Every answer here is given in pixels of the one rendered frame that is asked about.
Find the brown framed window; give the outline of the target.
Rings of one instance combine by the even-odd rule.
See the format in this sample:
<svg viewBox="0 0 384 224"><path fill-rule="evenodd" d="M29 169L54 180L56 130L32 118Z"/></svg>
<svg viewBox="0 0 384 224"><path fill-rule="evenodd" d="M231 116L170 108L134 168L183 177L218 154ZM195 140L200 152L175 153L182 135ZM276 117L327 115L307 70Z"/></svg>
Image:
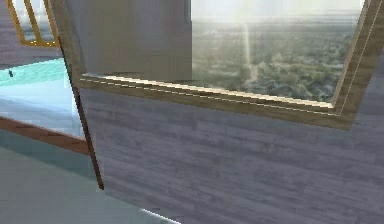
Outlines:
<svg viewBox="0 0 384 224"><path fill-rule="evenodd" d="M384 0L50 0L92 95L348 130L382 51Z"/></svg>

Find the yellow framed window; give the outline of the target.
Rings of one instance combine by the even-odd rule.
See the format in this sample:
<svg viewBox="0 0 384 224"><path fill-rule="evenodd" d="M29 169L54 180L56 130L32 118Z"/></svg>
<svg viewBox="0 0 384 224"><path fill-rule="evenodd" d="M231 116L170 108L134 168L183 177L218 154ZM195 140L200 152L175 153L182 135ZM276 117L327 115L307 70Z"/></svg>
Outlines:
<svg viewBox="0 0 384 224"><path fill-rule="evenodd" d="M59 46L49 0L5 0L5 2L22 45L46 48Z"/></svg>

